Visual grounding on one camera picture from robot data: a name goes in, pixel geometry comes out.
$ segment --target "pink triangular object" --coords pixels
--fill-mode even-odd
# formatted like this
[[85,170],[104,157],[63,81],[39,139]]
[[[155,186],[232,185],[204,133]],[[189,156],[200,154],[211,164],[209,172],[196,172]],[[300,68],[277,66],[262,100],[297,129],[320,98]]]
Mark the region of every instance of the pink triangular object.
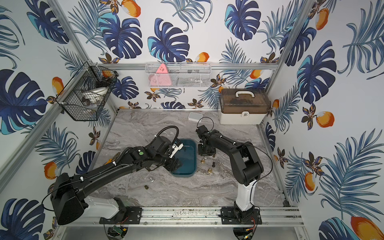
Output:
[[[167,66],[164,63],[162,63],[160,67],[157,69],[156,73],[168,73]],[[169,74],[164,74],[164,75],[154,74],[150,76],[150,85],[151,87],[170,86],[172,85],[172,81],[170,79]]]

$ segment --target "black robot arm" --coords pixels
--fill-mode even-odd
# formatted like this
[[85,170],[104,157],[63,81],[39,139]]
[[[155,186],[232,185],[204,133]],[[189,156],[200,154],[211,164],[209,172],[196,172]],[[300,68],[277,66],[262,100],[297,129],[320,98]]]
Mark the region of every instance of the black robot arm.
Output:
[[216,154],[216,148],[227,154],[231,161],[233,175],[240,184],[248,186],[251,181],[260,178],[264,168],[252,143],[235,142],[217,130],[208,131],[205,125],[198,127],[196,133],[201,142],[199,155],[213,156]]
[[[160,136],[168,128],[177,130],[172,142]],[[169,126],[161,130],[147,146],[128,147],[106,165],[72,177],[67,173],[58,176],[51,195],[58,224],[65,225],[78,219],[88,207],[84,199],[89,194],[124,175],[143,168],[149,169],[152,165],[163,166],[169,172],[175,171],[181,166],[179,160],[174,157],[182,148],[182,144],[177,143],[178,132],[177,127]]]

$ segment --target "white plastic storage box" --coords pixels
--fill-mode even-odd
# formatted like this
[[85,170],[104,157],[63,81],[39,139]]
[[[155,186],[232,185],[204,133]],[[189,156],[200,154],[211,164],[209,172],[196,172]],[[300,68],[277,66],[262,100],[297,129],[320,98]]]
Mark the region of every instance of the white plastic storage box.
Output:
[[220,124],[260,124],[270,101],[263,89],[224,88],[219,105]]

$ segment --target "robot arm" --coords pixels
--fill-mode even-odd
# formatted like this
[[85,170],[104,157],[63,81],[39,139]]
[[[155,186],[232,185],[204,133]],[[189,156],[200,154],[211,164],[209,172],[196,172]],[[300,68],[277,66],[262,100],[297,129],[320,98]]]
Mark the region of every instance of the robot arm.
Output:
[[[169,128],[177,130],[171,142],[160,134]],[[151,165],[163,166],[169,172],[181,166],[174,154],[183,147],[177,144],[179,129],[169,126],[161,130],[150,144],[145,147],[126,148],[111,163],[98,167],[87,173],[69,177],[61,174],[57,179],[51,195],[52,206],[59,225],[65,225],[78,219],[89,204],[84,200],[89,194],[126,174],[149,169]]]
[[250,142],[235,142],[217,130],[208,131],[204,125],[198,127],[196,133],[201,142],[199,155],[215,156],[218,148],[229,156],[233,175],[238,182],[234,218],[240,223],[247,222],[254,210],[254,186],[264,171],[255,148]]

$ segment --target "brown translucent lid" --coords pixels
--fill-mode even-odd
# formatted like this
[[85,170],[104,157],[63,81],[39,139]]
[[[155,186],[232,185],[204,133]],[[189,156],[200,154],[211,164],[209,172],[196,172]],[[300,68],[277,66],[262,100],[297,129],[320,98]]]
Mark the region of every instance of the brown translucent lid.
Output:
[[222,113],[240,114],[248,111],[250,114],[266,114],[270,102],[264,89],[224,88],[220,96]]

